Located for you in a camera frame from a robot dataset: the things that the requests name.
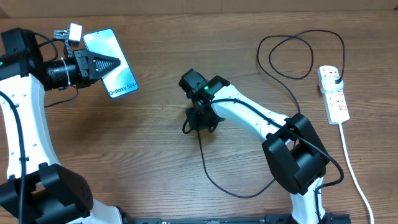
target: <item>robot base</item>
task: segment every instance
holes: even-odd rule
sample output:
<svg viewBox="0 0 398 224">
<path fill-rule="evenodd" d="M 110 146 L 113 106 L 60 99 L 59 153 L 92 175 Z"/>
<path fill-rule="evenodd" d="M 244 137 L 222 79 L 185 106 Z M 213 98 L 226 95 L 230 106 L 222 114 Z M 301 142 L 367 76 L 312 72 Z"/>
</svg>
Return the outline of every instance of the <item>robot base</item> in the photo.
<svg viewBox="0 0 398 224">
<path fill-rule="evenodd" d="M 159 218 L 133 219 L 134 224 L 297 224 L 291 215 L 266 215 L 259 218 L 187 218 L 161 220 Z M 349 215 L 327 213 L 322 224 L 351 224 Z"/>
</svg>

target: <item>black cable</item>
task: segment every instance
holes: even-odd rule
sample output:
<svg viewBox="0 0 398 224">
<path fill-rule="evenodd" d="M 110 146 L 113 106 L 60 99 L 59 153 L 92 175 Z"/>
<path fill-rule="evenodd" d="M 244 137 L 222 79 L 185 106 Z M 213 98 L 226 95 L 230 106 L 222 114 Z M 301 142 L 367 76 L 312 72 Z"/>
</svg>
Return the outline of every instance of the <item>black cable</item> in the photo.
<svg viewBox="0 0 398 224">
<path fill-rule="evenodd" d="M 59 101 L 59 102 L 56 102 L 56 103 L 52 103 L 52 104 L 50 104 L 50 105 L 44 106 L 44 108 L 49 108 L 49 107 L 51 107 L 51 106 L 58 105 L 58 104 L 60 104 L 60 103 L 64 103 L 64 102 L 68 102 L 68 101 L 71 101 L 71 100 L 76 99 L 77 96 L 79 95 L 79 91 L 78 91 L 78 89 L 77 89 L 76 86 L 72 85 L 71 87 L 74 87 L 75 90 L 76 90 L 76 95 L 75 95 L 73 98 L 70 98 L 69 100 L 63 100 L 63 101 Z"/>
<path fill-rule="evenodd" d="M 55 56 L 54 56 L 54 58 L 52 58 L 52 59 L 50 59 L 50 60 L 48 60 L 48 61 L 45 61 L 44 63 L 55 61 L 55 60 L 58 58 L 58 50 L 57 50 L 57 47 L 55 46 L 54 42 L 53 42 L 52 40 L 50 40 L 48 37 L 44 36 L 43 34 L 40 34 L 40 33 L 38 33 L 38 32 L 32 32 L 32 33 L 33 33 L 34 35 L 41 36 L 41 37 L 43 37 L 44 39 L 46 39 L 47 42 L 50 43 L 50 44 L 52 45 L 52 47 L 54 48 L 54 51 L 55 51 Z"/>
<path fill-rule="evenodd" d="M 51 43 L 51 42 L 55 42 L 55 41 L 60 41 L 60 42 L 62 42 L 62 40 L 56 40 L 56 39 L 52 39 L 52 40 L 47 40 L 47 41 L 45 41 L 45 42 L 42 42 L 41 44 L 39 44 L 39 47 L 43 47 L 43 46 L 45 46 L 45 45 L 47 45 L 47 44 L 49 44 L 49 43 Z"/>
<path fill-rule="evenodd" d="M 269 39 L 269 38 L 273 38 L 273 37 L 288 37 L 287 39 L 285 39 L 285 40 L 283 40 L 282 42 L 280 42 L 279 44 L 277 44 L 277 45 L 269 52 L 269 56 L 268 56 L 269 64 L 270 64 L 270 66 L 272 67 L 272 69 L 274 69 L 274 71 L 275 71 L 276 73 L 278 73 L 279 75 L 282 75 L 282 76 L 285 77 L 285 78 L 290 78 L 290 79 L 294 79 L 294 80 L 301 80 L 301 79 L 304 79 L 305 77 L 307 77 L 307 76 L 311 73 L 311 70 L 312 70 L 312 66 L 313 66 L 313 50 L 312 50 L 311 45 L 310 45 L 307 41 L 305 41 L 305 40 L 301 39 L 300 37 L 298 37 L 298 35 L 301 35 L 301 34 L 304 34 L 304 33 L 307 33 L 307 32 L 327 32 L 327 33 L 331 33 L 331 34 L 336 35 L 336 36 L 340 39 L 341 44 L 342 44 L 342 46 L 343 46 L 343 68 L 341 69 L 340 78 L 336 80 L 336 83 L 340 83 L 340 82 L 342 81 L 343 75 L 344 75 L 344 69 L 345 69 L 345 63 L 346 63 L 346 49 L 345 49 L 345 45 L 344 45 L 343 39 L 340 37 L 340 35 L 338 35 L 338 34 L 335 33 L 335 32 L 328 31 L 328 30 L 306 30 L 306 31 L 300 32 L 300 33 L 298 33 L 298 34 L 296 34 L 296 35 L 270 35 L 270 36 L 268 36 L 268 37 L 263 38 L 263 39 L 260 41 L 260 44 L 259 44 L 259 46 L 258 46 L 258 48 L 257 48 L 257 54 L 256 54 L 256 60 L 257 60 L 258 65 L 260 66 L 261 70 L 262 70 L 264 73 L 266 73 L 267 75 L 269 75 L 271 78 L 273 78 L 275 81 L 277 81 L 278 83 L 280 83 L 280 84 L 290 93 L 290 95 L 292 96 L 292 98 L 293 98 L 293 100 L 294 100 L 294 102 L 295 102 L 295 104 L 296 104 L 298 113 L 301 113 L 301 109 L 300 109 L 300 105 L 299 105 L 299 103 L 298 103 L 296 97 L 294 96 L 294 94 L 292 93 L 292 91 L 291 91 L 284 83 L 282 83 L 279 79 L 277 79 L 275 76 L 271 75 L 269 72 L 267 72 L 267 71 L 264 69 L 264 67 L 261 65 L 261 62 L 260 62 L 260 59 L 259 59 L 259 53 L 260 53 L 261 45 L 262 45 L 262 43 L 263 43 L 265 40 L 267 40 L 267 39 Z M 310 66 L 310 68 L 308 69 L 308 72 L 307 72 L 305 75 L 303 75 L 302 77 L 290 77 L 290 76 L 288 76 L 288 75 L 285 75 L 285 74 L 283 74 L 282 72 L 278 71 L 278 70 L 274 67 L 274 65 L 272 64 L 271 55 L 272 55 L 272 53 L 274 52 L 274 50 L 275 50 L 276 48 L 278 48 L 278 47 L 279 47 L 281 44 L 283 44 L 284 42 L 286 42 L 286 41 L 288 41 L 288 40 L 291 40 L 291 39 L 298 39 L 298 40 L 301 40 L 302 42 L 304 42 L 304 43 L 308 46 L 308 48 L 309 48 L 310 51 L 311 51 L 311 66 Z"/>
<path fill-rule="evenodd" d="M 188 124 L 188 118 L 184 121 L 184 124 L 182 125 L 182 133 L 184 133 L 184 134 L 189 134 L 192 131 L 192 127 L 188 131 L 185 130 L 185 127 L 187 126 L 187 124 Z"/>
<path fill-rule="evenodd" d="M 218 184 L 216 184 L 216 182 L 214 182 L 213 179 L 211 179 L 211 177 L 209 176 L 209 173 L 207 173 L 207 169 L 206 169 L 206 162 L 205 162 L 205 157 L 203 155 L 203 149 L 201 146 L 201 139 L 200 139 L 200 132 L 198 131 L 198 139 L 199 139 L 199 148 L 200 148 L 200 154 L 201 154 L 201 161 L 203 163 L 203 169 L 205 170 L 205 174 L 207 176 L 207 179 L 210 180 L 210 182 L 216 186 L 218 189 L 220 189 L 222 192 L 229 194 L 230 196 L 234 196 L 237 198 L 243 198 L 243 199 L 247 199 L 247 198 L 254 198 L 257 197 L 258 195 L 260 195 L 261 193 L 263 193 L 265 190 L 268 189 L 269 186 L 271 186 L 272 183 L 274 183 L 275 179 L 273 179 L 271 182 L 269 182 L 262 190 L 260 190 L 259 192 L 255 193 L 254 195 L 248 195 L 248 196 L 240 196 L 240 195 L 236 195 L 234 193 L 231 193 L 227 190 L 225 190 L 224 188 L 220 187 Z"/>
<path fill-rule="evenodd" d="M 21 120 L 19 119 L 17 106 L 14 105 L 12 100 L 3 92 L 0 91 L 0 96 L 2 96 L 10 105 L 10 108 L 15 116 L 15 121 L 17 123 L 17 131 L 18 131 L 18 139 L 19 139 L 19 150 L 21 152 L 21 158 L 19 158 L 21 162 L 21 187 L 19 192 L 19 224 L 24 224 L 24 205 L 25 205 L 25 175 L 26 175 L 26 156 L 25 156 L 25 147 L 24 147 L 24 135 L 22 134 L 22 125 Z"/>
<path fill-rule="evenodd" d="M 332 158 L 331 156 L 329 156 L 327 153 L 323 152 L 321 149 L 319 149 L 318 147 L 314 146 L 312 143 L 310 143 L 310 142 L 308 142 L 307 140 L 305 140 L 304 138 L 298 136 L 297 134 L 295 134 L 295 133 L 292 132 L 291 130 L 285 129 L 283 126 L 281 126 L 280 124 L 276 123 L 274 120 L 268 118 L 266 115 L 262 114 L 260 111 L 258 111 L 257 109 L 255 109 L 255 108 L 254 108 L 253 106 L 251 106 L 250 104 L 248 104 L 248 103 L 246 103 L 246 102 L 244 102 L 244 101 L 238 100 L 238 99 L 227 98 L 227 99 L 220 99 L 220 100 L 211 101 L 211 102 L 209 102 L 209 103 L 207 103 L 207 104 L 205 104 L 205 105 L 203 105 L 203 106 L 201 106 L 201 107 L 199 107 L 199 108 L 193 110 L 193 112 L 192 112 L 192 116 L 193 116 L 193 117 L 192 117 L 192 118 L 195 119 L 196 115 L 198 114 L 198 112 L 199 112 L 200 110 L 202 110 L 202 109 L 204 109 L 204 108 L 206 108 L 206 107 L 212 105 L 213 103 L 219 103 L 219 102 L 225 102 L 225 101 L 234 102 L 234 103 L 240 103 L 240 104 L 242 104 L 242 105 L 248 107 L 250 110 L 252 110 L 252 111 L 255 112 L 256 114 L 258 114 L 261 118 L 263 118 L 264 120 L 268 121 L 268 123 L 270 123 L 270 124 L 272 124 L 272 125 L 274 125 L 274 126 L 280 128 L 282 131 L 284 131 L 284 132 L 290 134 L 290 135 L 293 136 L 294 138 L 298 139 L 300 142 L 304 142 L 304 144 L 306 144 L 306 145 L 308 145 L 309 147 L 312 147 L 313 149 L 317 150 L 320 154 L 322 154 L 325 158 L 327 158 L 328 160 L 330 160 L 330 161 L 336 166 L 336 168 L 338 169 L 338 171 L 339 171 L 339 173 L 340 173 L 340 178 L 339 178 L 338 180 L 333 181 L 333 182 L 329 182 L 329 183 L 326 183 L 326 184 L 322 184 L 322 185 L 318 186 L 318 187 L 314 190 L 314 192 L 315 192 L 315 203 L 316 203 L 316 206 L 317 206 L 317 216 L 318 216 L 319 222 L 321 222 L 320 212 L 319 212 L 319 205 L 318 205 L 318 193 L 319 193 L 319 190 L 322 189 L 322 188 L 324 188 L 324 187 L 329 187 L 329 186 L 332 186 L 332 185 L 336 185 L 336 184 L 339 184 L 341 181 L 343 181 L 343 179 L 344 179 L 344 172 L 343 172 L 343 169 L 341 168 L 341 166 L 339 165 L 339 163 L 337 163 L 337 162 L 334 160 L 334 158 Z M 202 153 L 203 167 L 205 168 L 205 161 L 204 161 L 204 158 L 203 158 L 203 152 L 202 152 L 202 150 L 201 150 L 201 153 Z M 238 195 L 234 195 L 234 194 L 232 194 L 232 193 L 230 193 L 230 192 L 227 192 L 226 190 L 224 190 L 224 189 L 222 189 L 220 186 L 218 186 L 216 183 L 214 183 L 214 181 L 213 181 L 213 180 L 210 178 L 210 176 L 207 174 L 206 168 L 205 168 L 205 173 L 206 173 L 207 178 L 210 180 L 210 182 L 211 182 L 213 185 L 215 185 L 217 188 L 219 188 L 219 189 L 222 190 L 223 192 L 226 192 L 227 194 L 230 194 L 230 195 L 232 195 L 232 196 L 234 196 L 234 197 L 238 196 Z"/>
</svg>

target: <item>black bracket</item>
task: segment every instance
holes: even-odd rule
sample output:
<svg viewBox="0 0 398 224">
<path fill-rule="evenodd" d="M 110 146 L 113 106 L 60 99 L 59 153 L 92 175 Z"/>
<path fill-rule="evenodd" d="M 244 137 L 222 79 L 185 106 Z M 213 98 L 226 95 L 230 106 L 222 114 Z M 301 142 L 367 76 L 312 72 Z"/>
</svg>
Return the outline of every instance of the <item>black bracket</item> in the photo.
<svg viewBox="0 0 398 224">
<path fill-rule="evenodd" d="M 178 85 L 185 92 L 187 98 L 192 100 L 193 108 L 185 111 L 191 129 L 196 131 L 209 129 L 210 132 L 213 132 L 218 123 L 225 119 L 217 116 L 210 106 L 195 114 L 194 112 L 197 108 L 209 103 L 218 90 L 229 85 L 229 81 L 219 76 L 208 81 L 200 73 L 190 69 L 181 77 Z"/>
<path fill-rule="evenodd" d="M 284 131 L 285 129 L 306 139 L 326 154 L 327 152 L 311 122 L 299 113 L 287 118 L 286 124 L 275 134 L 268 134 L 267 140 L 262 143 L 269 168 L 276 181 L 291 194 L 304 195 L 316 178 L 326 174 L 329 160 L 303 142 L 289 150 L 285 142 L 288 139 L 296 139 Z"/>
<path fill-rule="evenodd" d="M 36 184 L 45 187 L 33 193 Z M 68 223 L 90 215 L 94 200 L 87 181 L 58 165 L 41 164 L 39 170 L 26 175 L 25 223 Z M 10 178 L 0 185 L 0 205 L 18 217 L 21 179 Z"/>
<path fill-rule="evenodd" d="M 121 64 L 118 58 L 89 52 L 86 49 L 74 50 L 73 54 L 80 69 L 81 82 L 76 84 L 78 88 L 90 86 Z"/>
<path fill-rule="evenodd" d="M 266 215 L 265 217 L 239 218 L 184 218 L 161 220 L 159 218 L 137 218 L 133 224 L 297 224 L 291 215 Z M 320 224 L 351 224 L 349 215 L 327 213 Z"/>
<path fill-rule="evenodd" d="M 67 30 L 55 30 L 54 31 L 54 39 L 61 40 L 65 43 L 65 45 L 63 47 L 63 54 L 66 56 L 66 58 L 73 57 L 72 50 L 70 49 L 70 46 L 69 46 L 69 32 L 70 32 L 70 27 L 68 27 Z"/>
</svg>

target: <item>wooden table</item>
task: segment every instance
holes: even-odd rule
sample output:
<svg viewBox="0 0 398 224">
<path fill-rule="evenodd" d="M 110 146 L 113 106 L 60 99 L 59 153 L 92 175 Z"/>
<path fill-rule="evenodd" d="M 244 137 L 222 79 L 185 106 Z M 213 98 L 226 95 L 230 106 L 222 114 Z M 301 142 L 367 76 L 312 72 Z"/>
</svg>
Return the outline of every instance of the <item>wooden table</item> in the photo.
<svg viewBox="0 0 398 224">
<path fill-rule="evenodd" d="M 132 217 L 260 217 L 290 213 L 289 194 L 274 183 L 252 199 L 230 197 L 206 178 L 197 135 L 182 133 L 190 106 L 178 81 L 190 68 L 207 78 L 220 75 L 266 108 L 292 116 L 296 108 L 286 90 L 260 71 L 255 56 L 267 35 L 328 29 L 346 43 L 345 94 L 351 119 L 344 124 L 351 163 L 375 214 L 376 223 L 397 223 L 398 209 L 398 13 L 300 12 L 201 16 L 113 16 L 61 19 L 2 19 L 14 27 L 52 36 L 70 22 L 84 32 L 111 27 L 134 70 L 140 90 L 110 100 L 100 82 L 69 103 L 46 109 L 54 149 L 62 164 L 86 178 L 95 198 L 119 205 Z M 314 125 L 329 154 L 343 167 L 342 184 L 323 191 L 327 212 L 349 213 L 367 223 L 368 212 L 348 172 L 337 126 L 327 123 L 316 69 L 341 68 L 339 40 L 330 34 L 305 34 L 315 52 L 314 70 L 304 80 L 282 81 L 294 92 L 302 113 Z M 261 61 L 281 39 L 261 49 Z M 42 49 L 53 55 L 50 46 Z M 1 44 L 0 52 L 4 53 Z M 273 56 L 281 72 L 301 76 L 310 65 L 307 46 L 297 40 Z M 49 91 L 46 104 L 73 96 L 73 90 Z M 0 175 L 6 181 L 7 144 L 0 119 Z M 213 134 L 202 133 L 208 170 L 224 188 L 240 195 L 272 180 L 260 144 L 230 122 Z M 327 166 L 325 182 L 338 172 Z M 0 223 L 17 223 L 0 210 Z"/>
</svg>

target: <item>white plastic casing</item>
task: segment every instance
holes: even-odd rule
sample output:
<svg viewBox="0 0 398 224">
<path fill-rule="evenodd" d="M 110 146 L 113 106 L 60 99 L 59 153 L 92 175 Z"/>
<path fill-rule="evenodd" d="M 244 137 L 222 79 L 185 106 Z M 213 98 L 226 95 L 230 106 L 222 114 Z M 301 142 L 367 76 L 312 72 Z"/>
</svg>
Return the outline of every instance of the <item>white plastic casing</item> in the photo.
<svg viewBox="0 0 398 224">
<path fill-rule="evenodd" d="M 121 214 L 119 209 L 112 206 L 104 205 L 103 203 L 94 199 L 93 209 L 90 210 L 90 216 L 86 218 L 77 218 L 67 224 L 122 224 Z"/>
<path fill-rule="evenodd" d="M 39 169 L 39 164 L 60 164 L 51 144 L 49 129 L 44 114 L 44 87 L 33 75 L 22 77 L 16 75 L 0 81 L 0 91 L 5 93 L 17 105 L 24 135 L 26 174 Z M 14 113 L 7 101 L 0 97 L 4 115 L 8 142 L 7 178 L 15 175 L 21 177 L 21 157 L 19 138 Z"/>
<path fill-rule="evenodd" d="M 290 194 L 292 199 L 292 217 L 298 224 L 317 224 L 317 204 L 315 203 L 315 188 L 322 184 L 323 177 L 316 179 L 308 188 L 305 195 Z M 321 190 L 318 191 L 318 204 L 321 219 L 325 215 L 325 209 L 322 207 Z"/>
<path fill-rule="evenodd" d="M 250 104 L 262 114 L 273 119 L 277 124 L 281 126 L 285 125 L 285 119 L 288 118 L 288 116 L 286 115 L 274 113 L 258 105 L 254 101 L 242 95 L 233 85 L 224 86 L 222 89 L 218 90 L 214 94 L 213 100 L 226 98 L 239 99 Z M 212 104 L 211 107 L 219 117 L 228 119 L 239 125 L 261 143 L 266 140 L 267 134 L 274 134 L 279 130 L 278 127 L 269 124 L 258 114 L 240 103 L 220 102 Z"/>
<path fill-rule="evenodd" d="M 331 65 L 324 65 L 318 69 L 319 87 L 322 93 L 331 93 L 336 90 L 342 90 L 344 81 L 336 84 L 336 80 L 340 78 L 338 69 Z"/>
<path fill-rule="evenodd" d="M 328 76 L 334 76 L 334 74 L 336 74 L 336 71 L 337 68 L 330 65 L 321 66 L 318 69 L 318 74 L 321 74 L 318 76 L 320 79 L 320 88 L 321 82 L 325 79 L 328 79 Z M 343 90 L 336 88 L 327 93 L 322 92 L 322 97 L 325 104 L 326 115 L 328 117 L 329 124 L 338 124 L 349 120 L 347 102 Z"/>
</svg>

